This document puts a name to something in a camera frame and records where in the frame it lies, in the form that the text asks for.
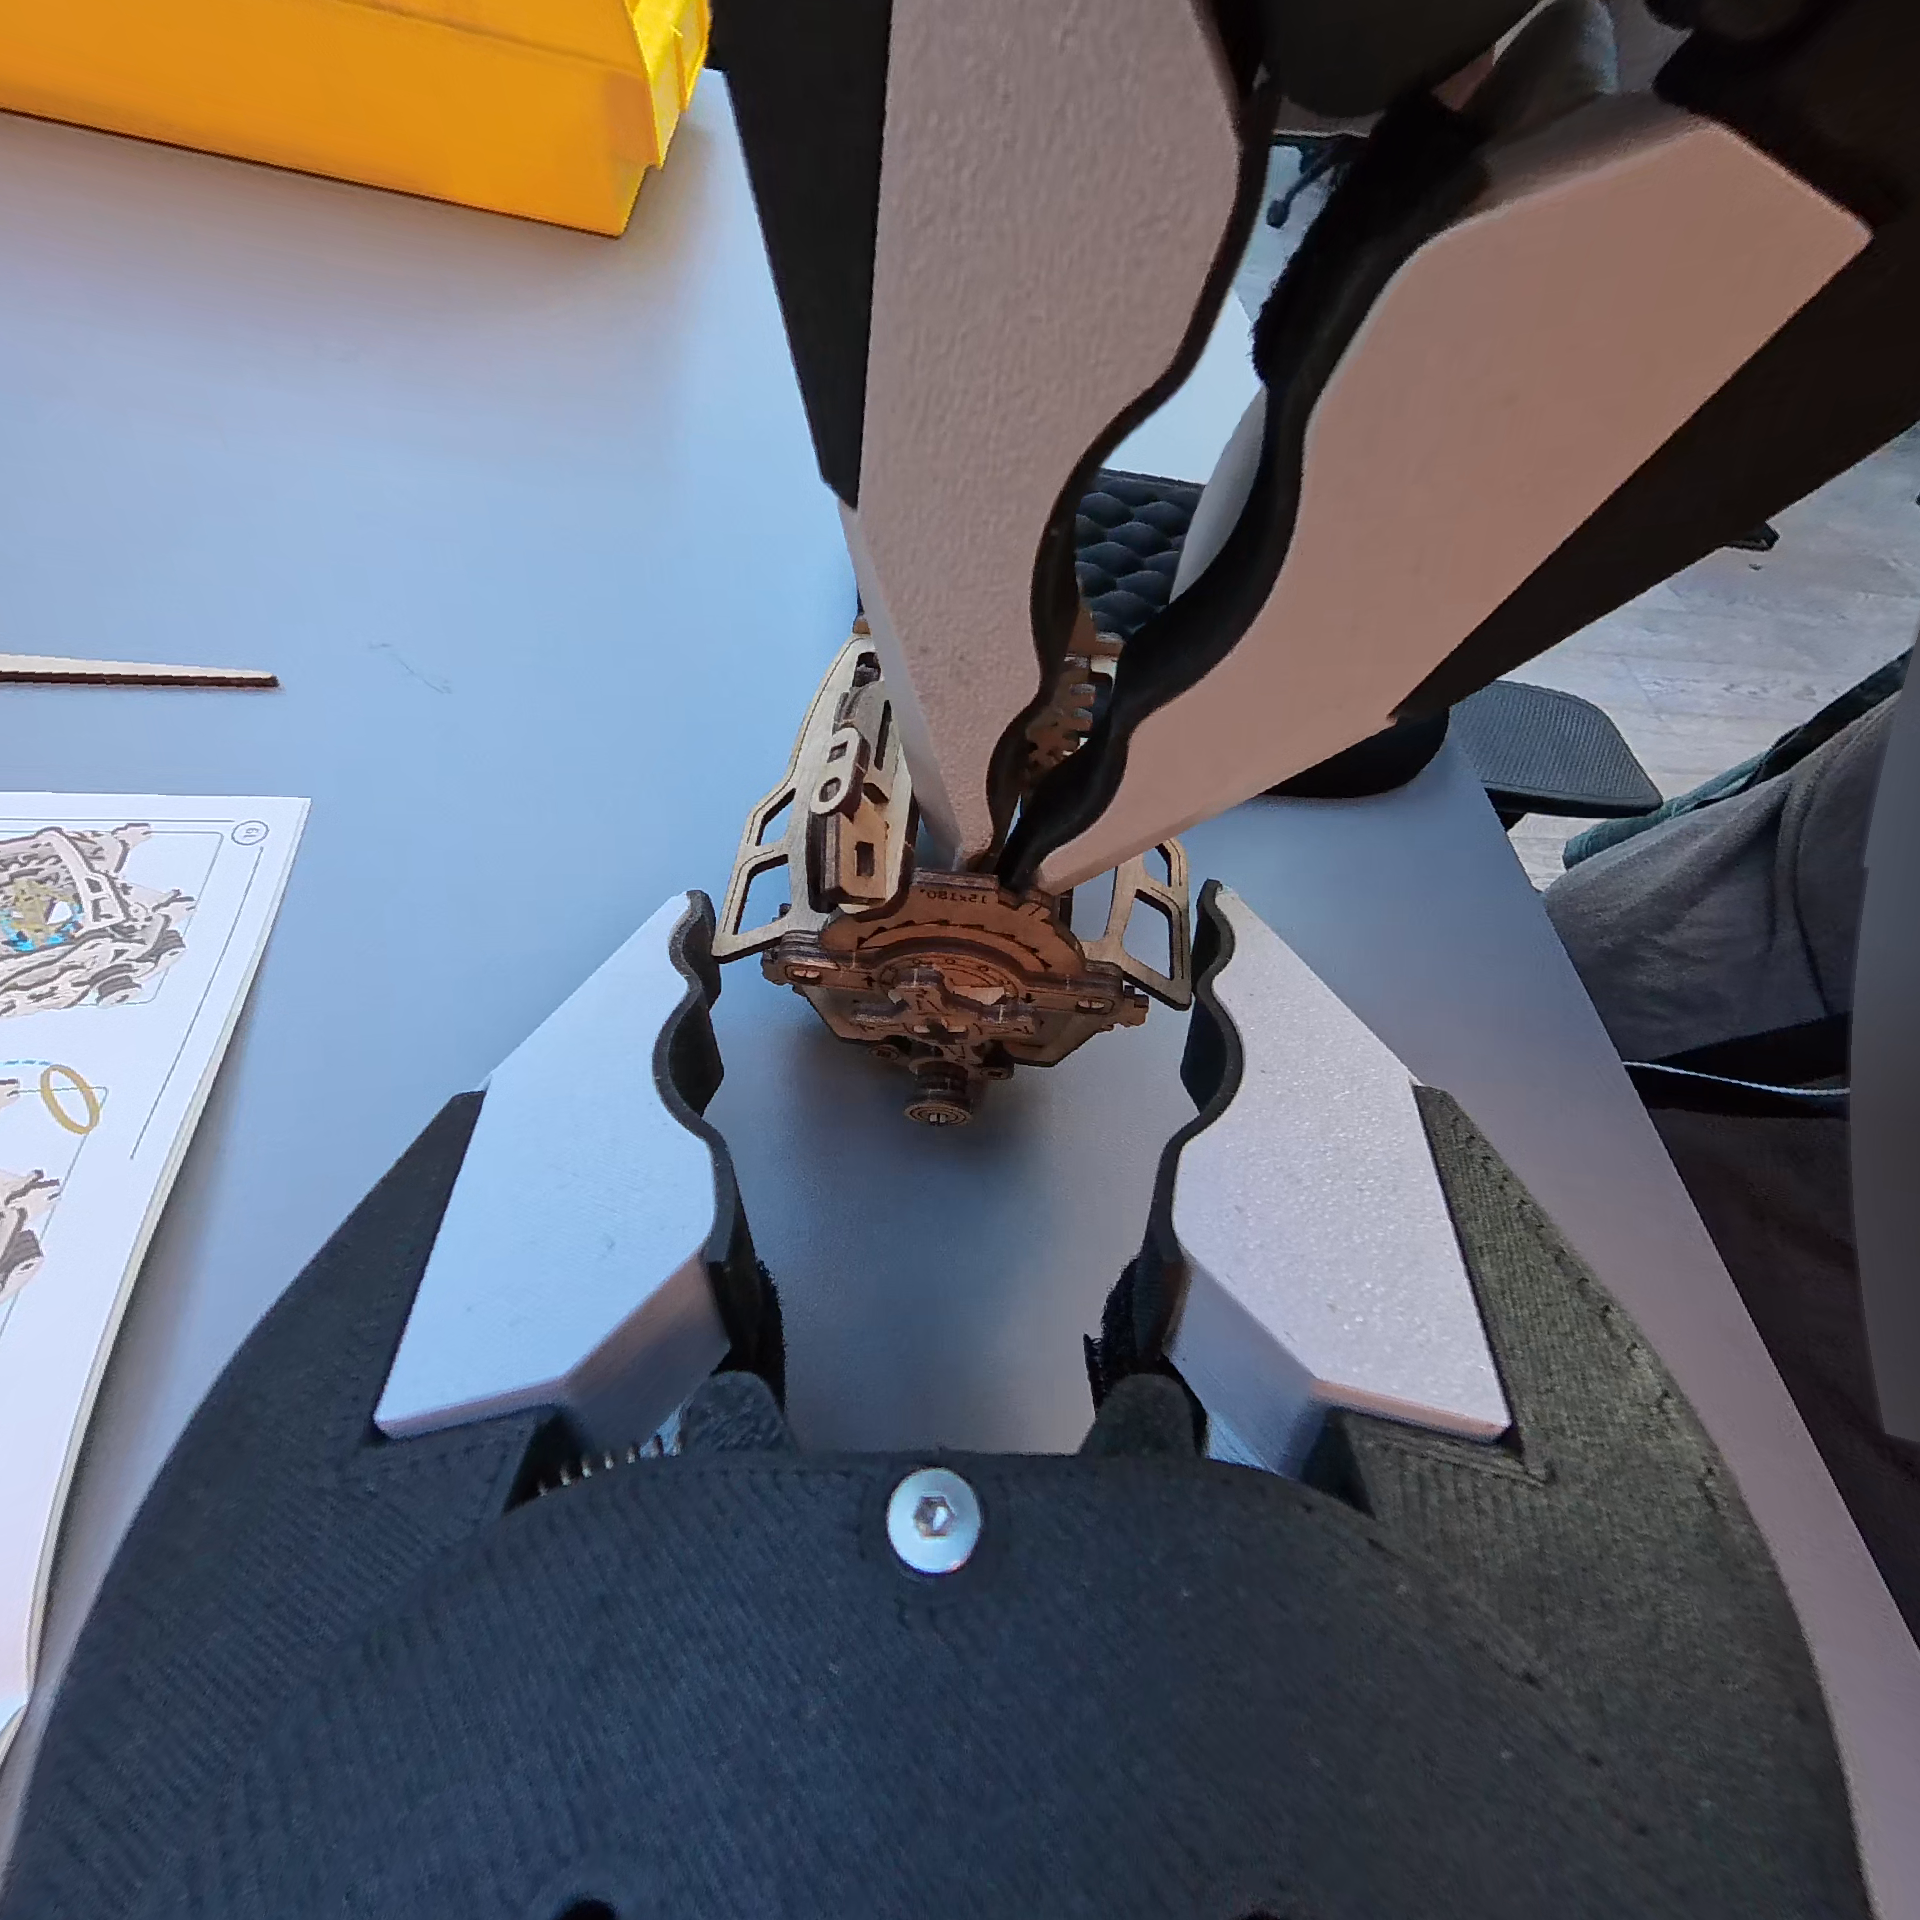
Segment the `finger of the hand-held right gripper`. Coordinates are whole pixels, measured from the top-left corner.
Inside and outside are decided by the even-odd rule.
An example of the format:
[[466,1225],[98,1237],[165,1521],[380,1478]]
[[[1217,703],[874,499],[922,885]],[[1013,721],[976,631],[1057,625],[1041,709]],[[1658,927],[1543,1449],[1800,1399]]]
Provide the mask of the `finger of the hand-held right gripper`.
[[1687,110],[1496,144],[1389,113],[1260,320],[1237,522],[1007,879],[1073,887],[1384,730],[1868,241]]
[[916,802],[953,865],[1045,694],[1050,517],[1204,346],[1238,88],[1191,3],[894,4],[858,499],[842,511]]

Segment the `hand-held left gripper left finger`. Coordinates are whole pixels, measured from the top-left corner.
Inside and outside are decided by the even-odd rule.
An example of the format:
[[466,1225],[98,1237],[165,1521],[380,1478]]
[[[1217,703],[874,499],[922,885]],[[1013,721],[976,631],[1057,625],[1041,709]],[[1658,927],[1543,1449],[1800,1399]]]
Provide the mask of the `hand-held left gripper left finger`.
[[639,1445],[748,1348],[712,935],[707,894],[671,897],[492,1073],[383,1432],[560,1408],[583,1445]]

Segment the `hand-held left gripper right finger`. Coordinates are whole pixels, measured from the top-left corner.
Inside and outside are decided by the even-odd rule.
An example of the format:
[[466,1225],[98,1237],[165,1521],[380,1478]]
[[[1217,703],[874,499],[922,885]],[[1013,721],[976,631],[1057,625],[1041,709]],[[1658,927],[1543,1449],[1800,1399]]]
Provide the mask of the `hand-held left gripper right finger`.
[[1145,1342],[1212,1459],[1298,1476],[1330,1410],[1495,1442],[1510,1426],[1417,1084],[1229,887],[1201,901],[1182,1078],[1145,1246]]

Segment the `brown wooden mechanical model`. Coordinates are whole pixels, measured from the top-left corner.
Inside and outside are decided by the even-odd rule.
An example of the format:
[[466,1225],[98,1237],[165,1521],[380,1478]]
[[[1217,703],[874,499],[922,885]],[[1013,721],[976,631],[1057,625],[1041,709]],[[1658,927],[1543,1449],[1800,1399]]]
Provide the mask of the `brown wooden mechanical model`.
[[831,663],[792,756],[748,815],[712,953],[902,1064],[910,1120],[973,1118],[988,1084],[1090,1039],[1188,1008],[1188,857],[1164,840],[1115,872],[1106,923],[1075,933],[1068,893],[1008,889],[916,849],[902,733],[865,616]]

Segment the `black mesh office chair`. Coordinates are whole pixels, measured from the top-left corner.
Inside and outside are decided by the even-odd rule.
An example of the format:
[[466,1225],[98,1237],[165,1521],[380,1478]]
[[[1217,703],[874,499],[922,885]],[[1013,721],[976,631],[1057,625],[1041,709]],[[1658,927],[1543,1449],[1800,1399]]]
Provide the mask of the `black mesh office chair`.
[[[1103,471],[1075,517],[1075,575],[1097,633],[1123,647],[1164,612],[1201,486]],[[1502,827],[1525,815],[1626,820],[1662,796],[1619,726],[1557,689],[1498,681],[1447,716],[1402,722],[1270,793],[1287,800],[1361,800],[1413,781],[1445,744],[1461,746]]]

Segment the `distant black office chair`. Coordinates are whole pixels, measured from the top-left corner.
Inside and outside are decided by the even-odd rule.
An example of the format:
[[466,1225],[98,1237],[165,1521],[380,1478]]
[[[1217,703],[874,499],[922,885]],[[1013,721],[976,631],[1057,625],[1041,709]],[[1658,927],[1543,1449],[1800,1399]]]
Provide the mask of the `distant black office chair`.
[[1266,205],[1266,224],[1287,229],[1296,202],[1314,191],[1333,193],[1341,175],[1367,147],[1367,132],[1287,135],[1278,147],[1296,153],[1298,175]]

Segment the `yellow plastic bin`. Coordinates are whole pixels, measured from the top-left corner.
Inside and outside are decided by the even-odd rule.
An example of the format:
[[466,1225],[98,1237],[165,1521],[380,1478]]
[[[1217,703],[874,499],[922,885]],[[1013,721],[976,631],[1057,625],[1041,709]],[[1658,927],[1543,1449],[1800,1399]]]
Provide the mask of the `yellow plastic bin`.
[[6,3],[4,107],[617,236],[654,165],[628,3]]
[[708,57],[708,3],[628,3],[652,122],[652,165],[667,161]]

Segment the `white instruction booklet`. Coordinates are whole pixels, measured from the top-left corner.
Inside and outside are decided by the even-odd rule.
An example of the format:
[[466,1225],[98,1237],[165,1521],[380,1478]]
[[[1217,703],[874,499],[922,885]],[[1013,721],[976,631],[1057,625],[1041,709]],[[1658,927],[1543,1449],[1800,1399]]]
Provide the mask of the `white instruction booklet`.
[[132,1283],[309,802],[2,798],[2,1745]]

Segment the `person's grey clothing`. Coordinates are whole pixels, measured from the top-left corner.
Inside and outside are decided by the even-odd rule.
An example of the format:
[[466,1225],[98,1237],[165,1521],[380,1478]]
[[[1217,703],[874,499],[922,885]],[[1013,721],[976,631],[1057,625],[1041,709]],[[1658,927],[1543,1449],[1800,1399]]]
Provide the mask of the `person's grey clothing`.
[[1917,1916],[1917,691],[1576,865],[1548,914],[1726,1269],[1654,1328]]

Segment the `thin wooden strip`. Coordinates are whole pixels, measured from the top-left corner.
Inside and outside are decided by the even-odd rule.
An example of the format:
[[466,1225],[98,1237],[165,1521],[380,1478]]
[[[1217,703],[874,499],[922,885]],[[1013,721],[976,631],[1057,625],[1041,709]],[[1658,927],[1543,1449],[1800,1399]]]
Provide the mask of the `thin wooden strip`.
[[2,683],[19,687],[95,687],[95,689],[203,689],[229,692],[266,692],[280,687],[271,671],[100,661],[50,654],[2,652]]

